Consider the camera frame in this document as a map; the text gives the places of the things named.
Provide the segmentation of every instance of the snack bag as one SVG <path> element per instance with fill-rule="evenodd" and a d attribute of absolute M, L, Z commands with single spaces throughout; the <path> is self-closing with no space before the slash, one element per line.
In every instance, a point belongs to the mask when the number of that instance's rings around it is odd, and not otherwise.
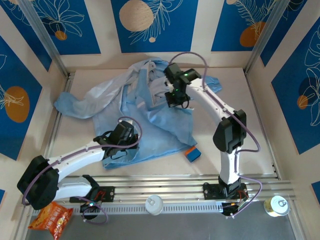
<path fill-rule="evenodd" d="M 56 202 L 51 202 L 41 209 L 36 219 L 29 225 L 29 229 L 49 230 L 54 240 L 61 237 L 74 209 L 60 206 Z"/>

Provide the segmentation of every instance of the white table surface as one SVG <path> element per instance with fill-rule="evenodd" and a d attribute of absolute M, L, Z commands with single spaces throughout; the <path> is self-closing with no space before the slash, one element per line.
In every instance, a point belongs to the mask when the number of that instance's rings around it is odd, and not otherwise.
<path fill-rule="evenodd" d="M 203 68 L 196 68 L 203 73 Z M 82 99 L 87 91 L 97 84 L 112 79 L 125 72 L 125 69 L 105 70 L 77 70 L 70 92 Z M 258 139 L 261 145 L 259 153 L 241 153 L 241 174 L 273 174 L 272 156 L 262 133 L 253 101 L 249 92 L 242 68 L 209 68 L 208 75 L 220 80 L 222 90 L 217 94 L 224 102 L 236 110 L 243 109 L 247 115 L 247 126 Z M 213 135 L 216 130 L 215 123 L 207 112 L 191 101 L 194 107 L 193 136 L 198 142 L 196 146 L 202 153 L 195 162 L 190 163 L 183 152 L 157 158 L 148 162 L 138 163 L 112 170 L 105 170 L 101 162 L 96 162 L 74 172 L 79 176 L 89 174 L 91 176 L 133 176 L 133 175 L 194 175 L 194 174 L 218 174 L 221 168 L 220 152 L 213 143 Z M 52 156 L 65 154 L 89 143 L 95 137 L 94 124 L 91 118 L 77 119 L 63 116 L 58 129 Z M 247 135 L 243 149 L 256 149 L 253 140 Z"/>

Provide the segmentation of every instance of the gray floor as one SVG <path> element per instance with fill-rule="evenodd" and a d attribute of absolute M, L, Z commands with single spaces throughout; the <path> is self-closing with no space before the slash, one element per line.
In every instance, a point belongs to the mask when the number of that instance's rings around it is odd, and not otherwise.
<path fill-rule="evenodd" d="M 26 240 L 52 240 L 48 231 L 29 230 Z M 221 213 L 111 215 L 96 226 L 73 216 L 60 240 L 294 240 L 287 216 L 271 217 L 254 202 L 235 219 Z"/>

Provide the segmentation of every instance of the can lid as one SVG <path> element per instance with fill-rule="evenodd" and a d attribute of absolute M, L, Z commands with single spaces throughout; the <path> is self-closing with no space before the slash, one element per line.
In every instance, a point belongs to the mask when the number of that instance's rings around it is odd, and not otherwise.
<path fill-rule="evenodd" d="M 286 215 L 289 212 L 289 204 L 282 196 L 274 196 L 271 199 L 271 207 L 273 211 L 280 215 Z"/>
<path fill-rule="evenodd" d="M 164 202 L 158 195 L 151 195 L 145 201 L 145 208 L 152 215 L 160 214 L 163 207 Z"/>

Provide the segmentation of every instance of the orange circle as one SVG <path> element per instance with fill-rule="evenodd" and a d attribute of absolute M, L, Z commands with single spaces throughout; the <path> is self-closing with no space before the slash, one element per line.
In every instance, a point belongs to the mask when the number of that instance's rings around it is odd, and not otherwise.
<path fill-rule="evenodd" d="M 265 25 L 266 23 L 264 21 L 259 21 L 254 25 L 248 26 L 241 33 L 240 44 L 243 47 L 254 47 Z"/>
<path fill-rule="evenodd" d="M 67 34 L 64 31 L 56 31 L 54 33 L 55 37 L 61 41 L 64 41 L 67 39 Z"/>
<path fill-rule="evenodd" d="M 300 109 L 305 109 L 308 106 L 308 98 L 305 95 L 301 95 L 298 97 L 298 101 L 296 102 Z"/>
<path fill-rule="evenodd" d="M 4 106 L 6 114 L 12 121 L 23 123 L 27 119 L 30 110 L 28 93 L 20 86 L 12 86 L 6 93 L 8 94 L 4 96 L 5 100 L 7 100 Z"/>

